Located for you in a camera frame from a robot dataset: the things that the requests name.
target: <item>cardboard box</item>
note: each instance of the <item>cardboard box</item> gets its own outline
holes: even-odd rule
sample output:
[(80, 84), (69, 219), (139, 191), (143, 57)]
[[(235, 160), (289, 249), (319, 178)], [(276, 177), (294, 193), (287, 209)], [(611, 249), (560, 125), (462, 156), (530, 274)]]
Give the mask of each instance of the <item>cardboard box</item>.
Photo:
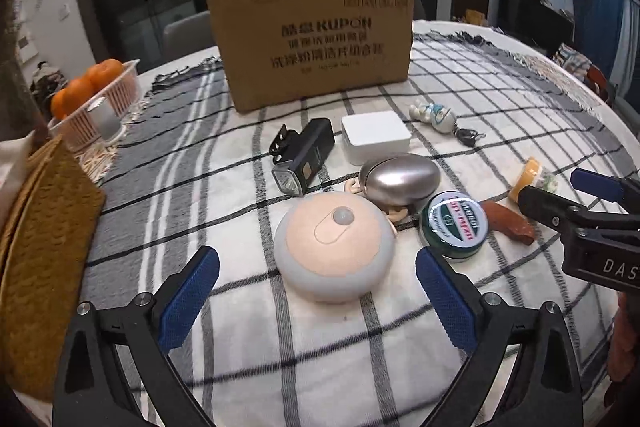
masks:
[(207, 0), (239, 112), (403, 81), (414, 0)]

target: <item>figurine keychain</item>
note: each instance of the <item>figurine keychain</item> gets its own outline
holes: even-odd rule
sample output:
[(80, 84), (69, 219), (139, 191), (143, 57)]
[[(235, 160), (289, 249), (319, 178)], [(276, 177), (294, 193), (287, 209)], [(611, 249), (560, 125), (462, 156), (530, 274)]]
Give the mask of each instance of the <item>figurine keychain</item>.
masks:
[(448, 107), (438, 103), (421, 103), (419, 100), (415, 104), (409, 108), (409, 116), (413, 120), (430, 123), (436, 131), (442, 134), (452, 134), (466, 147), (475, 147), (476, 140), (485, 136), (473, 129), (460, 129), (455, 113)]

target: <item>tablecloth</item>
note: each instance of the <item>tablecloth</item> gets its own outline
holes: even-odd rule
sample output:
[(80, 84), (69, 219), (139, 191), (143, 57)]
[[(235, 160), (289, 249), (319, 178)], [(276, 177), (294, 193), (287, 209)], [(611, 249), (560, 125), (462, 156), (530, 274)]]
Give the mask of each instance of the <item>tablecloth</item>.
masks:
[[(451, 107), (461, 126), (486, 137), (471, 149), (411, 122), (416, 99)], [(336, 145), (311, 192), (342, 190), (357, 176), (342, 149), (340, 118), (392, 110), (412, 133), (410, 152), (442, 171), (439, 191), (506, 200), (530, 156), (555, 171), (559, 194), (594, 210), (618, 205), (576, 192), (575, 167), (607, 175), (637, 171), (619, 140), (561, 89), (505, 51), (435, 33), (414, 34), (408, 79), (263, 108), (233, 108), (224, 71), (209, 71), (152, 98), (130, 127), (103, 189), (82, 299), (97, 308), (155, 291), (202, 244), (220, 255), (220, 277), (190, 335), (171, 358), (196, 400), (223, 426), (420, 425), (464, 353), (454, 348), (415, 278), (417, 218), (397, 225), (383, 283), (359, 301), (321, 305), (287, 286), (273, 258), (273, 234), (294, 203), (276, 187), (268, 147), (285, 123), (300, 130), (331, 119)], [(491, 233), (456, 264), (482, 293), (515, 305), (546, 300), (563, 309), (588, 399), (605, 374), (617, 308), (614, 292), (564, 275), (559, 235), (536, 227), (530, 247)], [(127, 378), (143, 416), (161, 424), (126, 349)], [(491, 417), (514, 362), (503, 368), (478, 421)]]

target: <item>astronaut figurine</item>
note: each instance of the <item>astronaut figurine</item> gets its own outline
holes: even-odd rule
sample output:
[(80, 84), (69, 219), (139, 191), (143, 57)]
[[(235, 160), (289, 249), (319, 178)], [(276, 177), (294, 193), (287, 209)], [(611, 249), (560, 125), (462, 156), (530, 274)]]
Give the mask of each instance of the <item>astronaut figurine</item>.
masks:
[(456, 115), (449, 107), (439, 103), (416, 102), (409, 108), (409, 116), (413, 120), (430, 123), (433, 128), (442, 134), (453, 134), (456, 129)]

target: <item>yellow woven basket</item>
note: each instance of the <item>yellow woven basket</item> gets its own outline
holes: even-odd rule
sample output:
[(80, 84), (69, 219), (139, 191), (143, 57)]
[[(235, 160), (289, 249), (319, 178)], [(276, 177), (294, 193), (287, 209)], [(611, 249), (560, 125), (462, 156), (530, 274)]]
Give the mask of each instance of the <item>yellow woven basket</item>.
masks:
[(0, 236), (0, 371), (51, 401), (104, 193), (56, 138), (29, 162)]

